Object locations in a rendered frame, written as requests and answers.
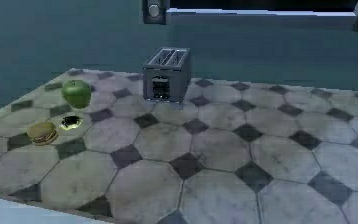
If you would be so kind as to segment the grey metal toaster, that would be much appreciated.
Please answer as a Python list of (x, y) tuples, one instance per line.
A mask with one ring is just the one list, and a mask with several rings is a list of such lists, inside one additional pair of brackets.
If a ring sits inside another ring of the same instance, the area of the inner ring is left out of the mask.
[(182, 103), (191, 82), (189, 48), (161, 47), (142, 66), (143, 97)]

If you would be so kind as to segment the green apple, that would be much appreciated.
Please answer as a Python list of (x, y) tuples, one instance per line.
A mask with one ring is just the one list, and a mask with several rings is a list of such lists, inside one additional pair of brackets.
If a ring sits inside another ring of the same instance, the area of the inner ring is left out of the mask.
[(62, 86), (63, 99), (73, 108), (82, 109), (91, 101), (91, 86), (82, 80), (69, 80)]

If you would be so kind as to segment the brown burger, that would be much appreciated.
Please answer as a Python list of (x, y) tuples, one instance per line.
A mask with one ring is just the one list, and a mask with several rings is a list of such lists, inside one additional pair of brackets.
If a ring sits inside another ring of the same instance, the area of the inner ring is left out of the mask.
[(56, 126), (51, 122), (39, 122), (27, 129), (27, 136), (34, 145), (47, 145), (57, 137)]

